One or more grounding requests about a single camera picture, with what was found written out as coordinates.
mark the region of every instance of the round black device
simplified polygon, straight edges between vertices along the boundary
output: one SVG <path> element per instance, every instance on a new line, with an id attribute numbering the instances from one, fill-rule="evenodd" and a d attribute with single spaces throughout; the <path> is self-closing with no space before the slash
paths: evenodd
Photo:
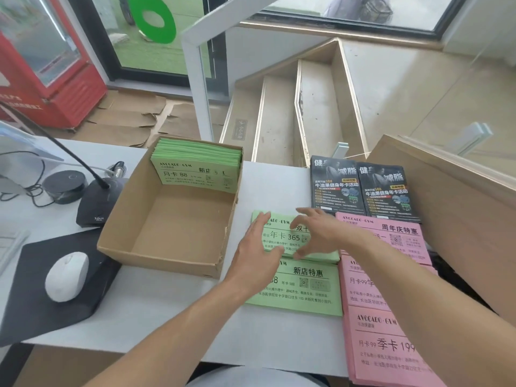
<path id="1" fill-rule="evenodd" d="M 81 198 L 86 190 L 86 176 L 80 171 L 66 170 L 49 175 L 41 184 L 56 202 L 66 205 Z"/>

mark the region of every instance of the black flyer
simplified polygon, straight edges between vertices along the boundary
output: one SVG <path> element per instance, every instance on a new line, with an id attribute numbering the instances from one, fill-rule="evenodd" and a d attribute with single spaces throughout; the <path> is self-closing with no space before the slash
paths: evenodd
<path id="1" fill-rule="evenodd" d="M 333 215 L 336 212 L 367 215 L 354 160 L 312 156 L 310 179 L 312 207 Z"/>
<path id="2" fill-rule="evenodd" d="M 421 222 L 410 204 L 403 167 L 358 162 L 357 168 L 369 216 Z"/>

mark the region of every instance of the keyboard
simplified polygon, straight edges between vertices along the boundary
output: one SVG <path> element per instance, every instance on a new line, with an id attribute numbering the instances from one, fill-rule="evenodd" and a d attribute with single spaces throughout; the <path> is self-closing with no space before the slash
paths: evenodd
<path id="1" fill-rule="evenodd" d="M 5 223 L 0 224 L 0 275 L 30 232 Z"/>

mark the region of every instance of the hand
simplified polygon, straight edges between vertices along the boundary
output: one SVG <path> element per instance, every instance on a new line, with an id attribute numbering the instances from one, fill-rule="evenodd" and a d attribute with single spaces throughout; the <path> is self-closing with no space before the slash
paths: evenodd
<path id="1" fill-rule="evenodd" d="M 347 249 L 348 245 L 360 241 L 369 234 L 355 225 L 337 220 L 321 209 L 297 208 L 296 210 L 302 214 L 292 221 L 291 229 L 300 224 L 304 225 L 310 231 L 310 240 L 296 251 L 293 255 L 295 260 L 316 252 L 331 253 L 335 250 Z"/>
<path id="2" fill-rule="evenodd" d="M 283 246 L 266 252 L 261 242 L 264 225 L 270 219 L 270 212 L 260 213 L 251 223 L 238 244 L 224 281 L 232 282 L 246 294 L 246 300 L 262 291 L 274 278 L 280 266 Z"/>

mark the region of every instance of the cardboard box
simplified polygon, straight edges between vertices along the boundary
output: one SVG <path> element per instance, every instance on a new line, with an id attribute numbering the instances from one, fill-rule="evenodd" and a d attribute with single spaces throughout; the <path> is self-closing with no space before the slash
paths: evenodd
<path id="1" fill-rule="evenodd" d="M 150 160 L 158 140 L 127 181 L 97 248 L 124 265 L 219 278 L 238 202 L 242 165 L 235 194 L 162 185 Z"/>

